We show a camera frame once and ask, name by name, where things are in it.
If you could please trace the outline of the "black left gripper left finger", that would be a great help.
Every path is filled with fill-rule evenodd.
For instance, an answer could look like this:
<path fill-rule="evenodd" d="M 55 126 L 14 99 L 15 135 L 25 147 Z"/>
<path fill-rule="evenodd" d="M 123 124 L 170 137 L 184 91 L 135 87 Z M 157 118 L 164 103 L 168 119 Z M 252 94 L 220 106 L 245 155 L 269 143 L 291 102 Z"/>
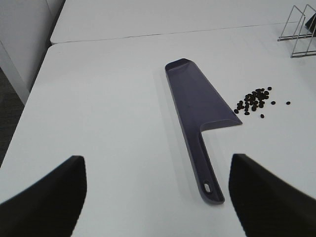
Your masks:
<path fill-rule="evenodd" d="M 70 237 L 86 198 L 82 156 L 72 156 L 0 205 L 2 237 Z"/>

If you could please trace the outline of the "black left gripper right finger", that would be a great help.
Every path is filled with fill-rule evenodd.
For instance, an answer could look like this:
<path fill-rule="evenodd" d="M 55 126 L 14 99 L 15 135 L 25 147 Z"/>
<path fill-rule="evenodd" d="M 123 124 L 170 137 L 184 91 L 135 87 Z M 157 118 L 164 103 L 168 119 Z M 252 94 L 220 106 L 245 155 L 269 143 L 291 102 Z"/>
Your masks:
<path fill-rule="evenodd" d="M 245 154 L 234 154 L 229 193 L 248 237 L 314 237 L 316 200 Z"/>

